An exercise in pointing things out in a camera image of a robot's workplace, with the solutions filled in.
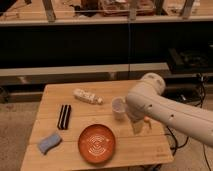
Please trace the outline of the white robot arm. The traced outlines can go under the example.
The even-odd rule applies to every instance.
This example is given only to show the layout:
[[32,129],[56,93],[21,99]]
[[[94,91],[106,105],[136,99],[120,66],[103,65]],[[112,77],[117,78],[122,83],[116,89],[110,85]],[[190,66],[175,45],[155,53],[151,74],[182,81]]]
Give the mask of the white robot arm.
[[213,148],[213,111],[165,98],[165,88],[160,75],[146,73],[125,97],[130,117],[148,116]]

